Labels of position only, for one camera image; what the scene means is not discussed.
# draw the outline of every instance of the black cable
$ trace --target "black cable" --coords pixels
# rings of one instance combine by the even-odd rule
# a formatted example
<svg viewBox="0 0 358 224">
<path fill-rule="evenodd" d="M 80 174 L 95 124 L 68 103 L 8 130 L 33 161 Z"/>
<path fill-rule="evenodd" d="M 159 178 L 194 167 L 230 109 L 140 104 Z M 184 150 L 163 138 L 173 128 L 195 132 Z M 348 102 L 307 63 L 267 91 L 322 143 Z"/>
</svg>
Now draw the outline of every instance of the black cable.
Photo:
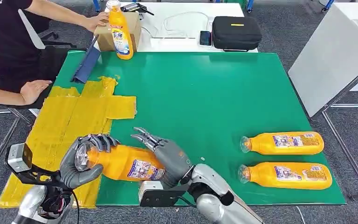
<svg viewBox="0 0 358 224">
<path fill-rule="evenodd" d="M 190 205 L 190 207 L 193 207 L 193 208 L 196 208 L 197 206 L 195 206 L 194 204 L 192 204 L 189 200 L 185 199 L 184 197 L 182 196 L 178 196 L 177 197 L 178 199 L 184 201 L 186 204 Z"/>
<path fill-rule="evenodd" d="M 80 219 L 80 208 L 79 208 L 79 201 L 77 200 L 76 194 L 74 191 L 72 191 L 73 197 L 75 197 L 76 200 L 76 206 L 77 206 L 77 224 L 79 224 Z"/>
</svg>

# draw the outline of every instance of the tide bottle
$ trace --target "tide bottle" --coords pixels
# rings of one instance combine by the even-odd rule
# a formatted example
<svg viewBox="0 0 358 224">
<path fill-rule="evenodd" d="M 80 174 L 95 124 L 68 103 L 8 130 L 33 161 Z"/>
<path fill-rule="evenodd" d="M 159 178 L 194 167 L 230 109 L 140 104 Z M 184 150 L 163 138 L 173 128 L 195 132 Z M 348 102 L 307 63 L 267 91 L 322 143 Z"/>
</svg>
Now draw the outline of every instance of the tide bottle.
<svg viewBox="0 0 358 224">
<path fill-rule="evenodd" d="M 329 169 L 319 163 L 262 162 L 254 167 L 241 165 L 242 183 L 255 182 L 264 187 L 323 190 L 331 186 Z"/>
<path fill-rule="evenodd" d="M 109 0 L 106 3 L 106 7 L 110 11 L 109 26 L 112 30 L 117 56 L 121 59 L 129 60 L 134 55 L 134 49 L 127 21 L 120 9 L 120 2 L 118 0 Z"/>
<path fill-rule="evenodd" d="M 316 132 L 263 133 L 241 138 L 241 150 L 263 155 L 313 155 L 324 148 L 322 136 Z"/>
<path fill-rule="evenodd" d="M 75 166 L 79 171 L 102 164 L 102 174 L 112 180 L 140 181 L 157 180 L 165 168 L 148 149 L 117 145 L 110 152 L 99 152 L 90 142 L 83 143 L 77 150 Z"/>
</svg>

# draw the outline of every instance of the smartphone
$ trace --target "smartphone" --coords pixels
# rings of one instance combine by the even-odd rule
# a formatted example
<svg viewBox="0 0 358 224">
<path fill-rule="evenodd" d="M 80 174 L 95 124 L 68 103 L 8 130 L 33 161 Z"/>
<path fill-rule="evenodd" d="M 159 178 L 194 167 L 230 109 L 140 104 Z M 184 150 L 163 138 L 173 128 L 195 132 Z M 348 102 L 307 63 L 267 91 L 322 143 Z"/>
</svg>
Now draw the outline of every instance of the smartphone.
<svg viewBox="0 0 358 224">
<path fill-rule="evenodd" d="M 212 34 L 209 31 L 200 32 L 200 45 L 211 46 L 212 45 Z"/>
</svg>

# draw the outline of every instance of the floor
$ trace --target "floor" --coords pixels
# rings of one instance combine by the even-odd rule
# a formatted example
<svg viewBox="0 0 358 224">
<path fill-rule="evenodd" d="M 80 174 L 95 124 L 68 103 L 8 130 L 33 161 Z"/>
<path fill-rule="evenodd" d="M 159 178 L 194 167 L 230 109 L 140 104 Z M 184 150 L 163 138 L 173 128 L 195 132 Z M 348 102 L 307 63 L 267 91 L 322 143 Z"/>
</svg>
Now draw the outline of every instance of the floor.
<svg viewBox="0 0 358 224">
<path fill-rule="evenodd" d="M 91 0 L 69 1 L 54 0 L 78 13 L 87 16 L 94 14 Z M 311 0 L 257 0 L 250 16 L 255 17 L 262 29 L 263 41 L 259 46 L 260 52 L 276 52 L 286 69 L 290 68 L 301 49 L 323 18 L 320 13 L 321 5 Z M 51 30 L 60 35 L 60 41 L 72 42 L 78 47 L 87 47 L 92 34 L 74 25 L 51 22 Z M 349 93 L 342 103 L 358 103 L 358 93 Z M 30 119 L 28 111 L 22 111 Z M 337 130 L 352 151 L 358 162 L 358 109 L 330 109 L 331 117 Z M 5 136 L 14 116 L 0 115 L 0 141 Z M 338 142 L 327 126 L 322 115 L 310 120 L 315 131 L 321 133 L 325 140 L 324 154 L 330 163 L 343 194 L 350 196 L 358 193 L 358 178 L 349 162 L 341 151 Z M 24 142 L 29 127 L 20 122 L 16 134 L 10 144 Z M 5 186 L 8 169 L 0 160 L 0 193 Z M 343 206 L 300 206 L 305 223 L 307 224 L 358 224 L 358 202 L 347 198 Z M 301 224 L 299 210 L 294 206 L 252 207 L 268 224 Z M 0 209 L 0 223 L 10 223 L 16 209 Z M 76 210 L 72 210 L 65 223 L 75 223 Z M 192 208 L 98 208 L 81 210 L 80 223 L 131 223 L 131 224 L 206 224 L 208 221 Z"/>
</svg>

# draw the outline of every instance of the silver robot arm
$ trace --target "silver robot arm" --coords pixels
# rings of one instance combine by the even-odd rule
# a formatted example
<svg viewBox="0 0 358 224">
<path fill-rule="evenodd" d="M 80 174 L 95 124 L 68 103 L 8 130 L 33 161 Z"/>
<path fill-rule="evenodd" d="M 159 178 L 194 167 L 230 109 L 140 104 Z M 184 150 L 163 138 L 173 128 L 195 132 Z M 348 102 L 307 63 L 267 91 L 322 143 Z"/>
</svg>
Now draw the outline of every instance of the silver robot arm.
<svg viewBox="0 0 358 224">
<path fill-rule="evenodd" d="M 132 137 L 144 143 L 165 166 L 165 174 L 159 181 L 142 183 L 138 194 L 141 206 L 173 206 L 187 191 L 193 196 L 200 213 L 214 223 L 263 223 L 211 167 L 206 164 L 193 165 L 183 150 L 171 140 L 151 135 L 140 127 L 134 129 L 139 134 Z"/>
<path fill-rule="evenodd" d="M 263 223 L 263 220 L 233 192 L 229 184 L 208 165 L 198 164 L 194 167 L 192 185 L 197 183 L 205 184 L 213 191 L 201 195 L 191 193 L 197 203 L 197 209 L 210 221 L 217 224 Z"/>
<path fill-rule="evenodd" d="M 44 204 L 48 199 L 48 187 L 43 185 L 33 186 L 24 196 L 16 218 L 12 224 L 60 224 L 69 213 L 73 203 L 73 196 L 65 201 L 58 202 L 56 214 L 45 210 Z"/>
<path fill-rule="evenodd" d="M 60 164 L 60 170 L 49 171 L 32 164 L 32 151 L 27 144 L 12 145 L 5 163 L 22 183 L 34 184 L 24 196 L 18 214 L 12 224 L 60 224 L 70 211 L 73 189 L 96 179 L 102 173 L 102 165 L 80 172 L 75 166 L 75 156 L 83 144 L 91 142 L 100 151 L 109 151 L 117 141 L 108 135 L 77 138 L 69 147 Z"/>
</svg>

